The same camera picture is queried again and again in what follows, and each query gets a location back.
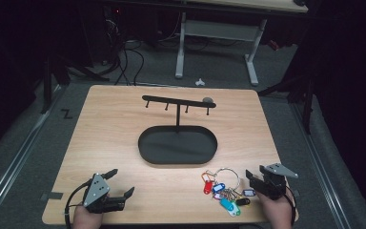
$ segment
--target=small white object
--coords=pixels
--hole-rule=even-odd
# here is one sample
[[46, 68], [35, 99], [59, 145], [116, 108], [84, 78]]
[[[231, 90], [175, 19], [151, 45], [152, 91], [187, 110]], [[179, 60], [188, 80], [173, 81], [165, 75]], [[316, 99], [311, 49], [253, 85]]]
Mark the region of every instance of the small white object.
[[199, 78], [198, 81], [195, 82], [195, 85], [204, 86], [204, 85], [206, 85], [206, 83], [204, 83], [203, 80], [201, 80], [201, 78]]

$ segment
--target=desk leg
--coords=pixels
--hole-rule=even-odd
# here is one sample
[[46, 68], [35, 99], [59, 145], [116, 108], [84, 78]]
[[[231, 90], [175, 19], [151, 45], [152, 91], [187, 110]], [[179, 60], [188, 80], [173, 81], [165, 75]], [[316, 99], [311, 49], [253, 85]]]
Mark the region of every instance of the desk leg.
[[179, 52], [177, 53], [177, 63], [176, 63], [176, 78], [183, 77], [183, 66], [184, 66], [184, 36], [186, 32], [186, 12], [182, 12], [182, 22], [180, 26], [180, 44]]
[[261, 36], [263, 35], [264, 28], [266, 27], [267, 19], [263, 19], [260, 26], [256, 32], [254, 38], [254, 45], [252, 46], [251, 53], [245, 55], [246, 66], [248, 67], [249, 77], [251, 79], [251, 84], [254, 86], [258, 85], [256, 71], [254, 70], [254, 55], [256, 54], [257, 47], [260, 43]]

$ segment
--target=hand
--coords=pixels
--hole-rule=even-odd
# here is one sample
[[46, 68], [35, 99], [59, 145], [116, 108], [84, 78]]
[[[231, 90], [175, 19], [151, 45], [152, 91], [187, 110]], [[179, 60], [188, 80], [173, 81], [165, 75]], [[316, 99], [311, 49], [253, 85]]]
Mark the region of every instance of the hand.
[[90, 213], [84, 206], [76, 206], [73, 214], [73, 229], [98, 229], [103, 214]]
[[[291, 194], [288, 193], [289, 192], [287, 191], [287, 197], [291, 197]], [[281, 197], [279, 199], [272, 200], [261, 193], [256, 192], [256, 194], [263, 205], [263, 212], [266, 218], [272, 224], [274, 229], [292, 228], [291, 220], [293, 212], [291, 205], [286, 198]]]

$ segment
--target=person's hand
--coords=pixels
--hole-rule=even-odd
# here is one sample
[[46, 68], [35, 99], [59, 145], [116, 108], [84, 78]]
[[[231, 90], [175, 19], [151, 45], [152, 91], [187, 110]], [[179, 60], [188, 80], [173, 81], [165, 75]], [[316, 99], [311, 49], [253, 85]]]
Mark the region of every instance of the person's hand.
[[102, 225], [103, 214], [90, 213], [84, 206], [76, 206], [73, 214], [73, 229], [98, 229]]
[[292, 208], [288, 200], [281, 197], [272, 200], [261, 193], [256, 192], [263, 206], [263, 212], [274, 229], [291, 229]]

